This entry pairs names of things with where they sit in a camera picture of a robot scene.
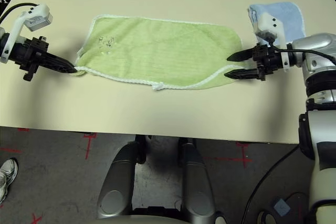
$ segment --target table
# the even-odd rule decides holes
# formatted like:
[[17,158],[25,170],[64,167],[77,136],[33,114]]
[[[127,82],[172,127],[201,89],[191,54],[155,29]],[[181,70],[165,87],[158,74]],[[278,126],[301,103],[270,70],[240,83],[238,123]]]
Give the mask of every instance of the table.
[[[244,48],[255,35],[247,7],[292,1],[301,8],[307,35],[336,33],[334,0],[12,0],[46,3],[50,26],[22,36],[47,37],[49,52],[75,61],[92,19],[100,14],[185,20],[229,26]],[[10,31],[15,10],[3,23]],[[237,81],[199,90],[153,91],[86,74],[73,77],[40,68],[32,82],[10,62],[0,65],[0,125],[35,129],[113,132],[297,143],[298,116],[305,112],[301,70],[277,71],[267,81]]]

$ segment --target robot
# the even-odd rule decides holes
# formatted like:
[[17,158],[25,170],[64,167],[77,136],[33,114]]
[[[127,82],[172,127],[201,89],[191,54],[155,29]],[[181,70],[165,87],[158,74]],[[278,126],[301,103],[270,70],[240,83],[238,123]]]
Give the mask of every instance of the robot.
[[[45,37],[32,40],[19,34],[23,25],[31,31],[49,25],[52,20],[45,4],[23,3],[10,8],[1,18],[17,7],[31,5],[15,21],[12,31],[0,27],[0,62],[8,60],[27,71],[23,79],[30,81],[39,66],[61,73],[75,73],[69,61],[47,52]],[[286,44],[281,21],[264,13],[254,24],[255,34],[268,45],[257,44],[252,49],[231,55],[229,61],[249,62],[246,69],[225,74],[233,79],[258,79],[278,69],[302,68],[306,85],[306,112],[299,116],[299,146],[315,160],[310,188],[309,223],[336,223],[336,35],[316,34]],[[274,45],[280,42],[280,48]],[[180,141],[183,167],[183,198],[181,211],[150,207],[132,209],[135,164],[145,162],[145,140],[139,136],[124,146],[115,157],[105,178],[97,204],[98,220],[93,223],[215,223],[221,216],[215,203],[207,171],[195,144]]]

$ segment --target blue towel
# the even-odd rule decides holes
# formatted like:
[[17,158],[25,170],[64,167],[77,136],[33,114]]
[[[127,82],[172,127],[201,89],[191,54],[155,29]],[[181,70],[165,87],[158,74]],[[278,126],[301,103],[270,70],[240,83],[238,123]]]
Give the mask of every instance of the blue towel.
[[[283,23],[287,42],[306,36],[303,16],[301,10],[296,4],[292,2],[281,2],[269,5],[250,5],[248,8],[248,15],[252,24],[257,22],[264,12],[268,12],[270,15]],[[267,44],[267,42],[263,39],[258,38],[258,41],[261,44]],[[279,41],[276,39],[274,44],[278,45]]]

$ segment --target cable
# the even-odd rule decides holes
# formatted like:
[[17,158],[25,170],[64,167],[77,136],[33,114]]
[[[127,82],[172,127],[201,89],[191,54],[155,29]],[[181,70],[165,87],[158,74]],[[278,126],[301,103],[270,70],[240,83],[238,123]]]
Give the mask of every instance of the cable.
[[285,156],[283,156],[281,159],[279,159],[275,164],[272,165],[272,167],[267,171],[267,173],[261,178],[261,180],[258,182],[258,184],[256,185],[256,187],[253,189],[251,196],[248,198],[248,201],[246,202],[246,206],[245,206],[245,210],[244,210],[244,214],[242,217],[242,221],[240,222],[240,224],[244,224],[246,216],[247,216],[247,211],[248,208],[251,204],[251,201],[254,197],[254,195],[256,194],[257,190],[259,189],[259,187],[261,186],[261,184],[264,182],[264,180],[271,174],[271,172],[282,162],[284,161],[287,157],[289,157],[293,152],[295,152],[297,149],[299,148],[299,145],[296,145],[295,148],[293,148],[290,152],[288,152]]
[[0,24],[2,21],[4,21],[4,19],[7,17],[7,15],[14,9],[21,7],[21,6],[37,6],[37,4],[34,3],[20,3],[17,5],[13,5],[11,8],[9,8],[0,18]]
[[336,59],[330,55],[324,54],[322,52],[318,52],[315,50],[306,50],[306,49],[279,49],[276,46],[274,46],[272,43],[270,43],[270,46],[274,48],[275,51],[277,52],[303,52],[303,53],[308,53],[308,54],[315,54],[322,56],[328,60],[330,60],[335,66],[336,66]]
[[309,198],[309,196],[307,194],[305,194],[304,192],[302,192],[302,191],[295,191],[294,193],[291,193],[289,196],[287,196],[284,199],[284,201],[287,201],[288,199],[290,199],[295,194],[301,194],[301,195],[305,196],[306,198]]

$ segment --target sneaker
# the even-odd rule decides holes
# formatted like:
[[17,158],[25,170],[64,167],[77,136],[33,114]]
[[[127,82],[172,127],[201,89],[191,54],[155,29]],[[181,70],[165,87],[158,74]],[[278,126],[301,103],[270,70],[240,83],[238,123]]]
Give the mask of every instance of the sneaker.
[[18,165],[14,158],[7,159],[0,167],[0,204],[5,200],[9,185],[16,178]]

